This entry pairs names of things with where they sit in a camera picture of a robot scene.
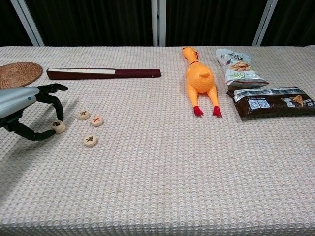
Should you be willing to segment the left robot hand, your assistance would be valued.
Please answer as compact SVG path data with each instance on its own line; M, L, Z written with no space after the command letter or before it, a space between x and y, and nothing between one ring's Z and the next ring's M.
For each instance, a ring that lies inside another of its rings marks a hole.
M55 133L62 133L65 131L65 125L63 124L63 107L57 97L50 95L50 93L55 93L59 90L66 91L68 87L55 83L38 87L16 87L1 90L0 126L4 127L9 132L13 131L33 141L45 140ZM58 120L53 122L51 130L36 133L19 122L19 118L23 115L23 110L36 101L52 104L56 109Z

